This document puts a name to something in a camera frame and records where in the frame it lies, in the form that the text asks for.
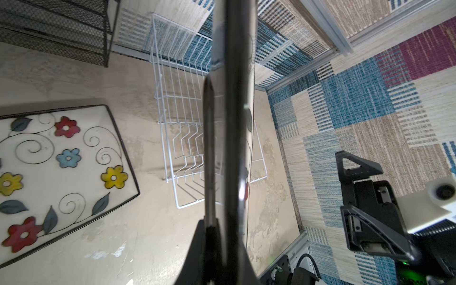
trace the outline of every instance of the blue flower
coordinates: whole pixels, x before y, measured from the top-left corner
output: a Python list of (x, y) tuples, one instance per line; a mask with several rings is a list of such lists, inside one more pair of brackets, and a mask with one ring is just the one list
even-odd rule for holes
[(64, 150), (62, 154), (57, 155), (57, 160), (60, 162), (61, 168), (76, 167), (78, 162), (81, 160), (81, 156), (78, 155), (79, 149)]

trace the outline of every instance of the yellow flower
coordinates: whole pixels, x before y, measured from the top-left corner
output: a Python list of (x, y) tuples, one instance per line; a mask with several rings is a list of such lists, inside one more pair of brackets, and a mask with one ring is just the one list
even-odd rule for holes
[(14, 190), (22, 189), (23, 185), (21, 183), (22, 175), (16, 174), (12, 175), (11, 172), (3, 173), (0, 177), (0, 192), (3, 196), (9, 196), (13, 193)]
[(117, 189), (124, 188), (124, 181), (128, 179), (128, 174), (122, 171), (124, 171), (124, 168), (120, 165), (117, 165), (115, 168), (108, 167), (106, 172), (101, 175), (101, 180), (105, 182), (104, 186), (107, 189), (111, 189), (114, 186)]

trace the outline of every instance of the floral tray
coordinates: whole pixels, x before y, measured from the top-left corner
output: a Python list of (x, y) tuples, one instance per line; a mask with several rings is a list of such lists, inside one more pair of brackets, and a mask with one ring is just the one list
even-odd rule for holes
[(0, 118), (0, 268), (139, 194), (107, 106)]

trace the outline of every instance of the patterned rug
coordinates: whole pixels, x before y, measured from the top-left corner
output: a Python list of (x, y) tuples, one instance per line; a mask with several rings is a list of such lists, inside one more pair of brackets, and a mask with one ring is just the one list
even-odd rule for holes
[(396, 284), (391, 259), (347, 250), (335, 152), (379, 162), (397, 196), (456, 174), (456, 18), (337, 74), (268, 94), (301, 229), (329, 285)]
[[(327, 5), (342, 31), (350, 37), (407, 1), (411, 0), (328, 0)], [(122, 2), (115, 37), (117, 44), (149, 53), (153, 37), (152, 12), (212, 37), (214, 0), (158, 0), (151, 3)], [(157, 32), (167, 34), (169, 31), (163, 26)], [(204, 62), (209, 61), (210, 54), (207, 60), (203, 57), (212, 45), (197, 36), (193, 38), (191, 32), (188, 34), (192, 41), (190, 46), (197, 47), (193, 57), (193, 49), (189, 49), (188, 62), (210, 70), (210, 65)], [(266, 88), (332, 48), (331, 41), (323, 35), (299, 0), (259, 0), (255, 84)], [(178, 47), (181, 42), (176, 41), (174, 45)], [(197, 58), (201, 50), (203, 56)]]

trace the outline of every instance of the white wire rack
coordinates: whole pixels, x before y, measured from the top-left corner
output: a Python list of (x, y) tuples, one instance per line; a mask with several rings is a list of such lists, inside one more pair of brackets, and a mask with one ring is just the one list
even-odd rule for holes
[[(212, 39), (152, 14), (148, 45), (154, 66), (164, 181), (172, 183), (176, 207), (182, 209), (204, 201), (202, 86), (210, 71)], [(252, 166), (261, 169), (255, 173), (264, 169), (265, 175), (252, 176), (251, 183), (267, 177), (256, 123), (255, 132), (259, 155), (252, 159)]]

